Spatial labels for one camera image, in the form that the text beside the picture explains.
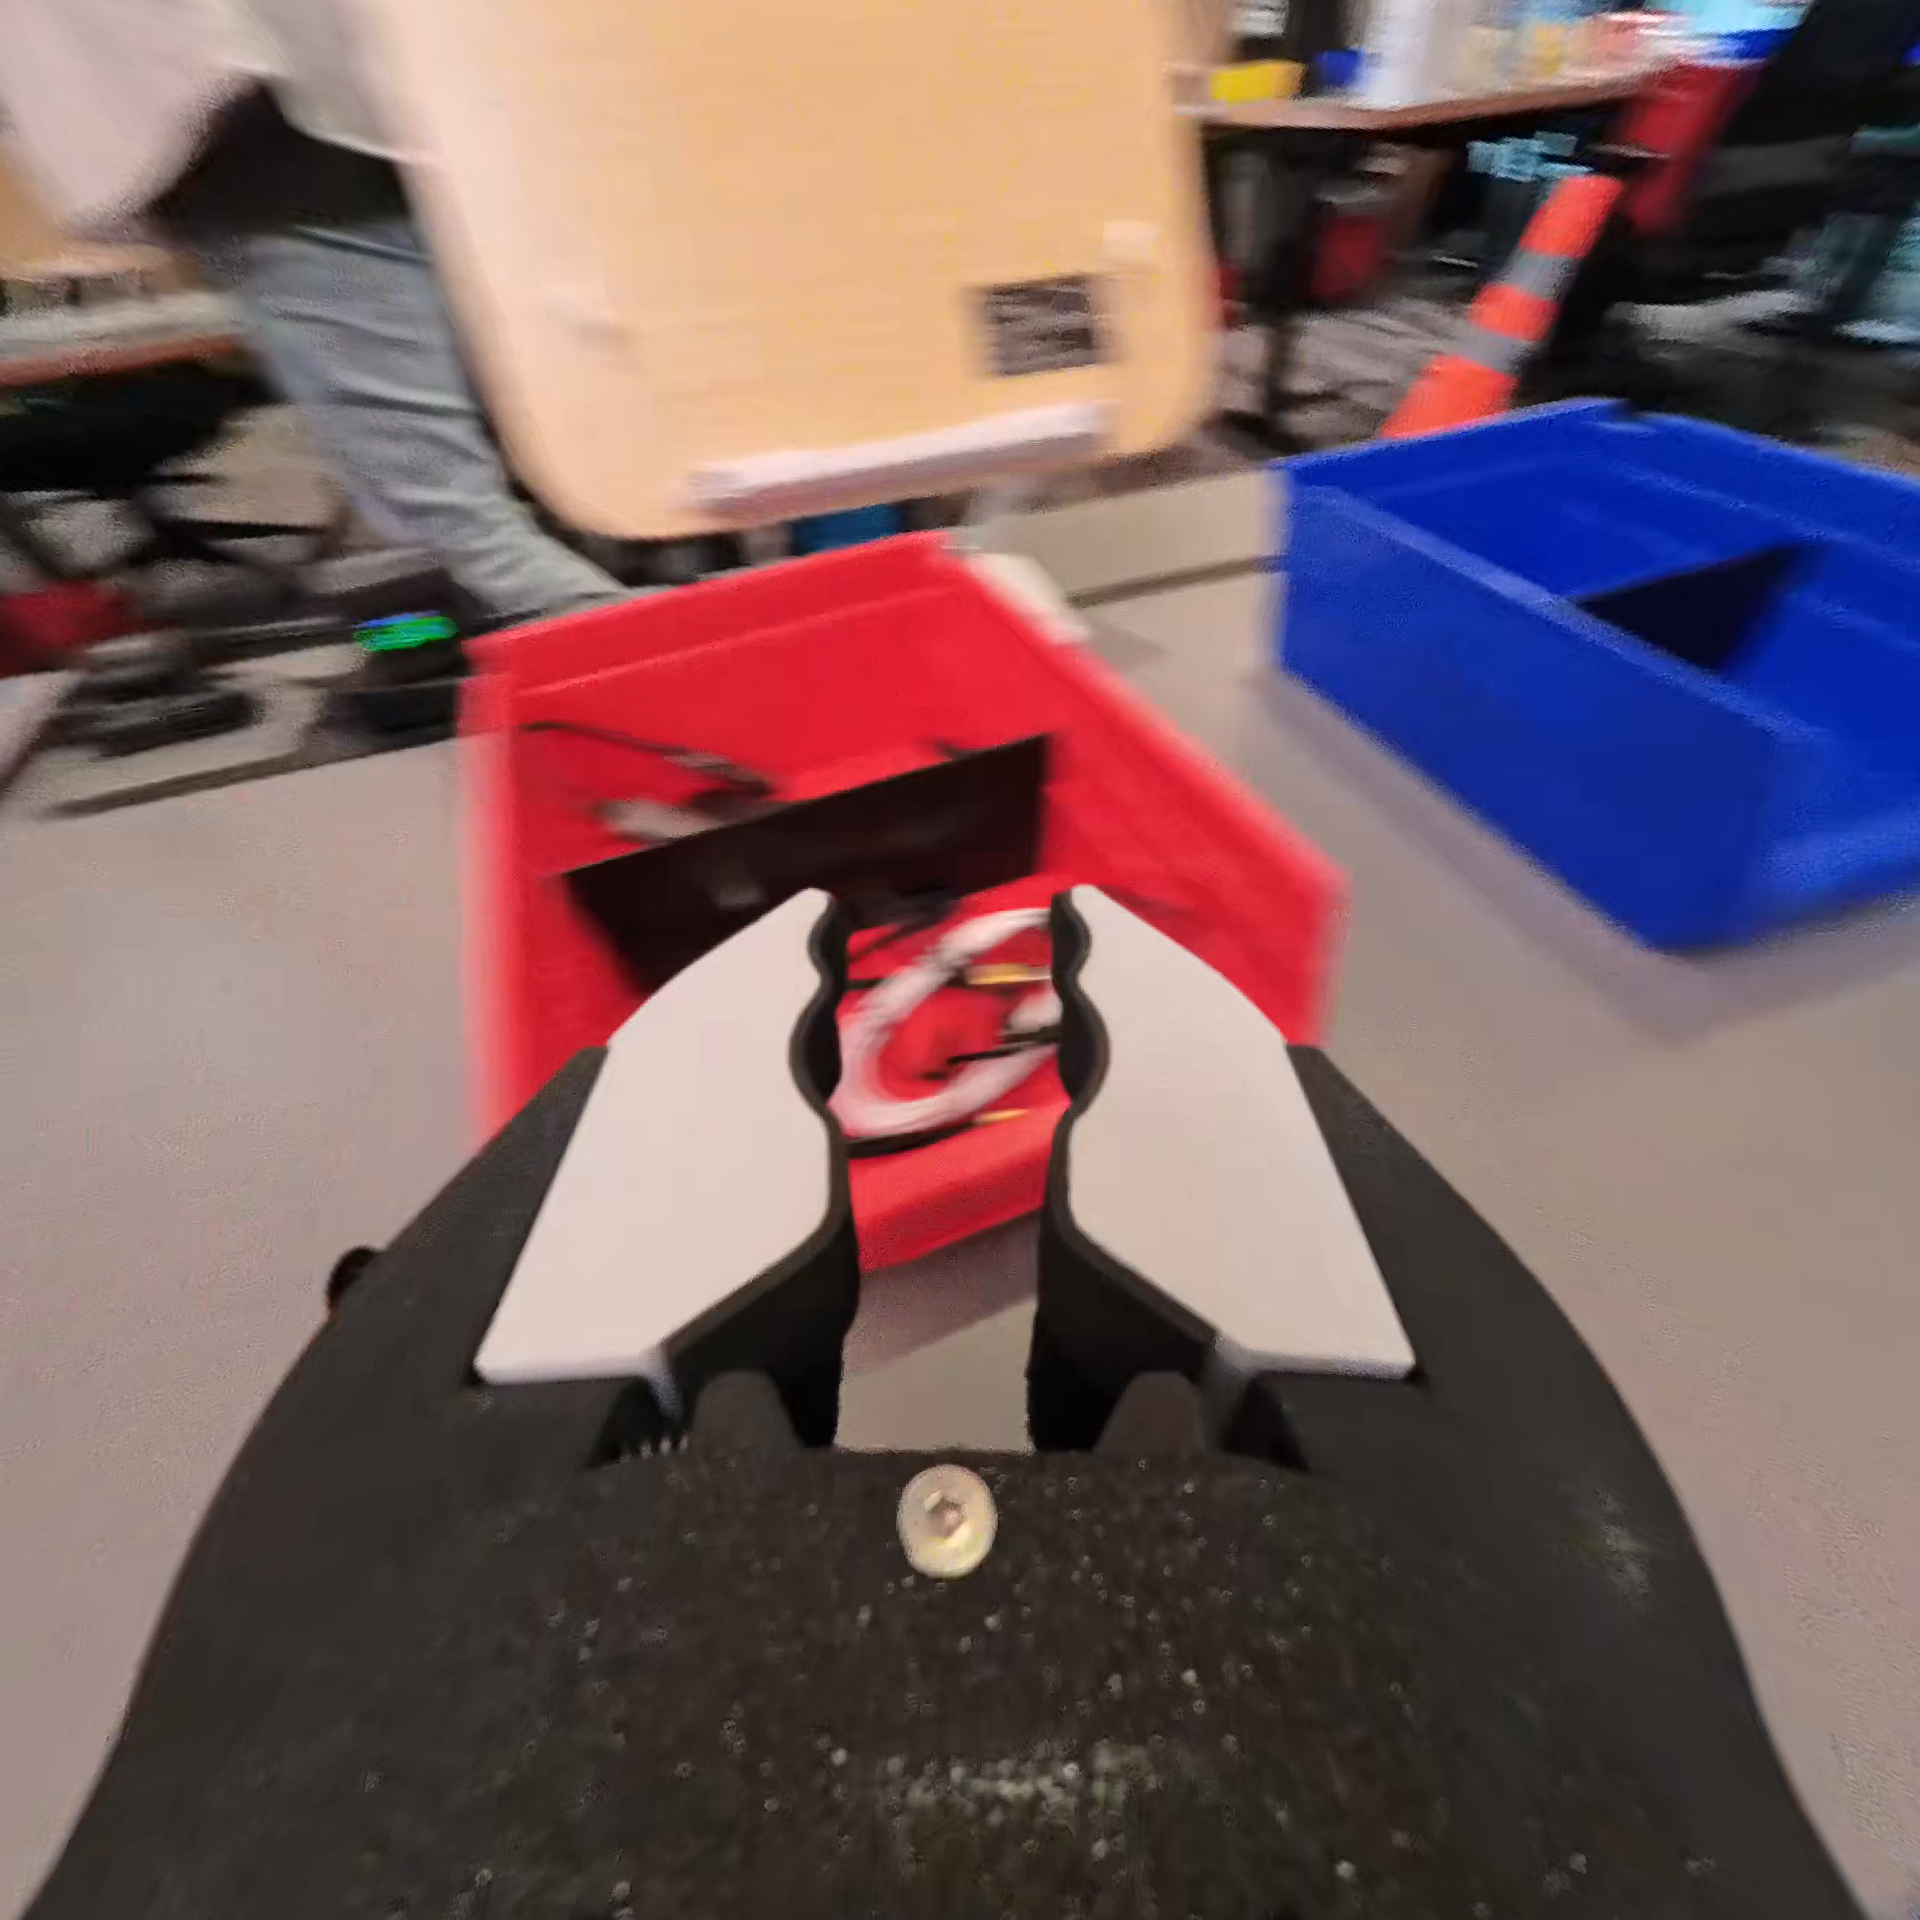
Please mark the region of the orange traffic cone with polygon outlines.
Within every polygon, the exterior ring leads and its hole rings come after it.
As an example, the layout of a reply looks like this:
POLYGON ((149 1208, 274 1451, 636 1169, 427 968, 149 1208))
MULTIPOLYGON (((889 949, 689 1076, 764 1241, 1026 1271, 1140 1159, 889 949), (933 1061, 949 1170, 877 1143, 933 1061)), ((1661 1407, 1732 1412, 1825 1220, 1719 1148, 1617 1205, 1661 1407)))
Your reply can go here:
POLYGON ((1553 185, 1504 265, 1479 288, 1453 343, 1384 421, 1380 441, 1442 434, 1511 410, 1624 193, 1618 176, 1596 172, 1573 172, 1553 185))

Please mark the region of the wooden background table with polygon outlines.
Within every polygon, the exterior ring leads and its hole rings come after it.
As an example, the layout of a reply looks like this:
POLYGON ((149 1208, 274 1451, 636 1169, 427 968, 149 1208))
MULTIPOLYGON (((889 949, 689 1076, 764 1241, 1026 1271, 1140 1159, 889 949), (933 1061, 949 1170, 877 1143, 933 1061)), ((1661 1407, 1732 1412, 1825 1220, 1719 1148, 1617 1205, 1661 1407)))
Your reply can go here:
POLYGON ((1352 93, 1220 103, 1203 87, 1189 84, 1186 91, 1178 93, 1176 113, 1200 130, 1247 137, 1367 137, 1386 141, 1472 137, 1477 128, 1533 128, 1557 115, 1624 105, 1671 69, 1671 59, 1644 61, 1580 81, 1449 93, 1404 105, 1371 105, 1352 93))

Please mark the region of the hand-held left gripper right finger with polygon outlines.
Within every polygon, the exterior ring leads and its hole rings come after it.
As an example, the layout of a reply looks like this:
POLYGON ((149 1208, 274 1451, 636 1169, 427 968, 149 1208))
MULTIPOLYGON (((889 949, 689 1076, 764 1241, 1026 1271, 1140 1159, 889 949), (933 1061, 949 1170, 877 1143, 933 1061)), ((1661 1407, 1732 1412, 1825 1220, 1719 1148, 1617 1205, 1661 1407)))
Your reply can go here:
POLYGON ((1050 909, 1067 1098, 1031 1329, 1036 1444, 1095 1444, 1184 1380, 1208 1442, 1267 1376, 1404 1386, 1419 1361, 1287 1036, 1115 897, 1050 909))

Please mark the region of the large blue plastic bin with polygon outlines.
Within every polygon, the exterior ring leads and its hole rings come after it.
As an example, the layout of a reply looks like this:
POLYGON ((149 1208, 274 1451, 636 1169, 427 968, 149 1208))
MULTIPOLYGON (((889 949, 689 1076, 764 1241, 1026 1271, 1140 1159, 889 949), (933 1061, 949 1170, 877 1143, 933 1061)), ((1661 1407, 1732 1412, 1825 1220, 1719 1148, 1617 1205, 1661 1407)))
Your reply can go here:
POLYGON ((1639 945, 1916 891, 1916 479, 1612 401, 1272 474, 1279 664, 1639 945), (1729 676, 1573 605, 1776 543, 1809 560, 1729 676))

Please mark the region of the red plastic bin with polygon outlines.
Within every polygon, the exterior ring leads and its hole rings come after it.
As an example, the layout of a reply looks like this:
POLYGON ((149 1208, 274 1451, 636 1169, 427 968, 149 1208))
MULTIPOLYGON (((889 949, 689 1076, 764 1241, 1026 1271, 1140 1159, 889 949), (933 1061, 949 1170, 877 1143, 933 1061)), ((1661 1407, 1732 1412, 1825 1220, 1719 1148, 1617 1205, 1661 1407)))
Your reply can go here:
POLYGON ((881 983, 994 912, 1048 959, 1085 882, 1319 1041, 1344 882, 1089 648, 1053 637, 936 537, 736 571, 498 631, 464 689, 464 965, 474 1127, 501 1130, 658 989, 639 989, 562 876, 965 751, 1050 735, 1041 868, 849 927, 843 1036, 881 983))

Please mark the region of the black bin divider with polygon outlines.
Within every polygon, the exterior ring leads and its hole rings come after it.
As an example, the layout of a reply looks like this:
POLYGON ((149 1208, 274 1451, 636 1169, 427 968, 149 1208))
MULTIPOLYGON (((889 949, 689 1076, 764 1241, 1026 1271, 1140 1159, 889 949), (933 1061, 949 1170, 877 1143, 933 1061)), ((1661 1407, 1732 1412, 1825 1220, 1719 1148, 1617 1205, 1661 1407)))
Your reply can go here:
POLYGON ((1729 676, 1754 652, 1809 560, 1809 545, 1776 543, 1729 560, 1677 568, 1573 605, 1634 642, 1703 674, 1729 676))
POLYGON ((626 979, 653 992, 801 895, 873 928, 1036 874, 1050 763, 1050 735, 1020 736, 601 857, 562 884, 626 979))

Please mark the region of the grey desk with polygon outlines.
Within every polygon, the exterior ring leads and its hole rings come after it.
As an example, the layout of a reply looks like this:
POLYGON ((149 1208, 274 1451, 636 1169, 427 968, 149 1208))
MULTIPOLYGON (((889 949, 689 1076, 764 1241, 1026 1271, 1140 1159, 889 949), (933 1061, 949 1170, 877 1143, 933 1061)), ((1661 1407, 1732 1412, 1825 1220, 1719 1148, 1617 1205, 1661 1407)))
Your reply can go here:
MULTIPOLYGON (((1916 1915, 1916 904, 1644 951, 1267 659, 1253 474, 1005 519, 1089 644, 1349 876, 1331 1051, 1548 1285, 1874 1915, 1916 1915)), ((450 748, 4 807, 4 1915, 211 1499, 471 1148, 450 748)))

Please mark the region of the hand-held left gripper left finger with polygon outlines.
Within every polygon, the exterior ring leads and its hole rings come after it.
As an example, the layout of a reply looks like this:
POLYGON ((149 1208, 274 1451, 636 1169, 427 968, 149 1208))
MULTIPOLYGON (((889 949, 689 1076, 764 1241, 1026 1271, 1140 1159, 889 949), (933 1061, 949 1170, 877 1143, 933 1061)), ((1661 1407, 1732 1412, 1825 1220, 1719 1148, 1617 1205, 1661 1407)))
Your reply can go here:
POLYGON ((831 1113, 849 928, 805 890, 713 947, 605 1045, 495 1317, 492 1387, 643 1383, 687 1424, 762 1375, 833 1440, 860 1295, 831 1113))

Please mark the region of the tan wooden chair back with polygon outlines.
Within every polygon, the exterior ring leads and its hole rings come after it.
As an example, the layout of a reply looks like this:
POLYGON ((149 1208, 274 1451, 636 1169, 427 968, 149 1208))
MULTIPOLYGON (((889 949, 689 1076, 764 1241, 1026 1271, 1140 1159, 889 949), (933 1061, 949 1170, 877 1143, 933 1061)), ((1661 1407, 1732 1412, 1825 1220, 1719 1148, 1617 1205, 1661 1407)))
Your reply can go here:
POLYGON ((1163 451, 1217 290, 1173 4, 370 4, 521 482, 669 539, 1163 451))

